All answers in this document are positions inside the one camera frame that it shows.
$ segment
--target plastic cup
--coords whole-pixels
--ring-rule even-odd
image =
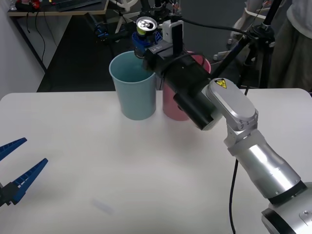
[[[156,110],[156,76],[142,68],[134,51],[115,57],[109,72],[117,91],[121,111],[132,120],[143,120]]]
[[[192,55],[192,57],[199,63],[202,64],[203,57],[201,55]],[[207,72],[211,72],[211,65],[208,60],[205,61],[204,68]],[[176,95],[174,91],[165,83],[163,87],[163,111],[169,118],[177,121],[186,121],[189,117],[180,110],[177,103],[174,101],[174,96]]]

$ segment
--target floor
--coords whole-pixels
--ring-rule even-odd
[[[273,28],[277,32],[283,23],[286,6],[274,19]],[[244,0],[182,0],[182,12],[186,19],[201,23],[214,23],[232,26],[242,15]],[[133,11],[140,11],[137,4]],[[212,61],[214,54],[226,50],[230,32],[201,28],[186,24],[184,32],[185,47],[190,51],[203,52]],[[120,54],[132,50],[129,40],[113,44],[114,53]],[[108,66],[112,59],[107,46],[97,43],[93,31],[84,17],[72,17],[59,48],[49,65],[49,75],[45,75],[38,92],[77,92],[115,90]],[[222,74],[222,77],[237,82],[239,70],[235,62]]]

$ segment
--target white wall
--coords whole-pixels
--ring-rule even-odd
[[[46,16],[46,19],[58,45],[66,30],[69,20],[71,19],[71,16]],[[20,18],[19,24],[41,58],[44,46],[42,38],[38,34],[35,27],[35,17],[28,17],[28,29],[30,33],[27,31],[26,17]],[[57,47],[53,42],[53,38],[43,16],[37,18],[37,28],[45,40],[46,49],[43,57],[43,63],[45,67],[48,67]]]
[[[0,0],[0,99],[9,93],[36,92],[44,76],[39,63],[7,16],[8,9],[8,1]],[[59,44],[70,17],[46,17],[46,19],[56,43]],[[19,23],[41,57],[43,42],[36,31],[35,18],[29,17],[30,34],[26,30],[26,17],[20,18]],[[48,67],[56,46],[44,17],[38,17],[37,27],[46,42],[43,62]]]
[[[36,92],[44,72],[7,16],[0,1],[0,99],[16,92]]]

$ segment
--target white table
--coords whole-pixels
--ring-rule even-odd
[[[312,181],[312,98],[299,90],[250,90],[259,129]],[[229,234],[234,158],[222,119],[209,132],[157,111],[122,115],[115,92],[10,94],[0,102],[0,145],[28,141],[0,162],[2,184],[44,157],[47,166],[17,206],[0,208],[1,234]],[[265,200],[239,167],[238,234],[267,233]]]

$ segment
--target yellow warning sticker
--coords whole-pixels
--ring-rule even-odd
[[[226,89],[226,82],[224,79],[218,79],[215,81],[218,85],[222,86],[223,88]]]

